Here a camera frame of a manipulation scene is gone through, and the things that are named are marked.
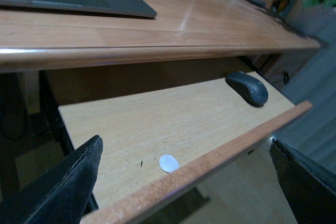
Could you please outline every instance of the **computer mouse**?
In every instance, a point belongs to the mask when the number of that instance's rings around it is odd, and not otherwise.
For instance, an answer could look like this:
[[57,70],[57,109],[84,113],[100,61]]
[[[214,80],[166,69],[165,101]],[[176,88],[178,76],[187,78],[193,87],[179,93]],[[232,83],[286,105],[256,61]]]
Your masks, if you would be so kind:
[[242,71],[228,74],[225,81],[252,106],[262,107],[268,100],[264,84]]

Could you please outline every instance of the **desk surface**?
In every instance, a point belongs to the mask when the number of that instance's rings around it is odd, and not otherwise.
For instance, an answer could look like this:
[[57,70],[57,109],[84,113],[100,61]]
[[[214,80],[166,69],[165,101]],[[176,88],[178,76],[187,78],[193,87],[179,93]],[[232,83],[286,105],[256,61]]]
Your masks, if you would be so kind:
[[[126,97],[64,105],[59,111],[75,148],[103,138],[93,189],[101,210],[84,223],[123,223],[182,190],[303,113],[275,88],[262,108],[247,104],[224,79]],[[180,168],[166,174],[163,154]]]
[[145,0],[156,19],[0,9],[0,71],[318,49],[244,0]]

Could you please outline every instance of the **wall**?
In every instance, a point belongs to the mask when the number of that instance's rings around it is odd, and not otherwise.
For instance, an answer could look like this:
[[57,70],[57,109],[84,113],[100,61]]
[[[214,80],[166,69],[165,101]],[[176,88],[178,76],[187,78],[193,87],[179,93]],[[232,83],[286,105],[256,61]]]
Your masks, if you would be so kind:
[[336,9],[317,37],[329,48],[317,53],[282,90],[292,102],[309,100],[313,108],[276,137],[336,174]]

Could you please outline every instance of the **white round sticker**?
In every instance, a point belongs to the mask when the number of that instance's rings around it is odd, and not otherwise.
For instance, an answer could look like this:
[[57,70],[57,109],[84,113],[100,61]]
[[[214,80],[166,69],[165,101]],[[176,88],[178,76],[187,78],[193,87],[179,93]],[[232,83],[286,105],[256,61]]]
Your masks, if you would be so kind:
[[173,156],[167,154],[160,157],[159,165],[166,173],[171,173],[179,167],[177,160]]

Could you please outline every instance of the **cable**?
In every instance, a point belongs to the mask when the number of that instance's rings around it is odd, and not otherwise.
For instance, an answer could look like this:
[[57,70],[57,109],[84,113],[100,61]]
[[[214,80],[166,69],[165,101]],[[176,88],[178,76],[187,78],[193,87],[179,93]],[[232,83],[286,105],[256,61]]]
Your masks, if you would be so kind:
[[26,131],[27,131],[27,110],[25,110],[25,112],[24,112],[24,128],[23,128],[23,131],[21,132],[21,134],[18,137],[11,137],[11,136],[7,135],[7,133],[2,128],[1,121],[0,121],[0,131],[7,139],[9,139],[11,141],[18,141],[21,138],[23,138],[24,135],[26,134]]

